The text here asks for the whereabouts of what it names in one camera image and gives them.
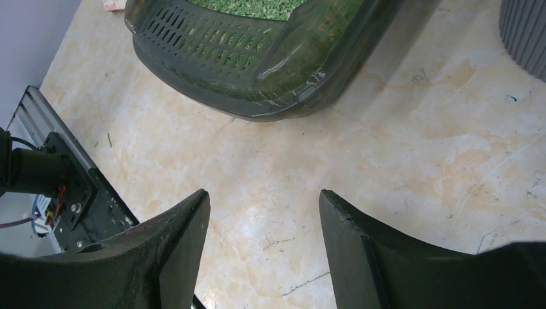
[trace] ribbed plastic bin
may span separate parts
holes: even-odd
[[[512,59],[546,82],[546,0],[503,0],[499,29]]]
[[[129,0],[138,58],[193,99],[251,121],[303,117],[333,102],[403,0],[308,0],[288,21],[186,0]]]

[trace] litter box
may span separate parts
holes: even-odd
[[[229,15],[186,0],[128,0],[138,58],[177,91],[256,122],[331,104],[403,0],[308,0],[287,21]]]

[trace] beige tile floor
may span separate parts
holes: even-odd
[[[83,0],[41,89],[142,221],[210,192],[209,308],[333,308],[322,188],[462,252],[546,239],[546,84],[506,54],[499,7],[410,0],[334,106],[255,124],[154,77],[123,15]]]

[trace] black cable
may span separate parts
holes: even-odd
[[[32,149],[32,150],[39,150],[38,147],[32,145],[31,143],[27,142],[26,140],[23,140],[22,138],[10,136],[10,139],[11,139],[13,142],[18,142],[18,143],[20,143],[20,144],[23,144],[23,145],[29,147],[29,148]]]

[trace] piece of paper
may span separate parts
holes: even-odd
[[[102,5],[106,11],[112,12],[125,9],[127,0],[102,0]]]

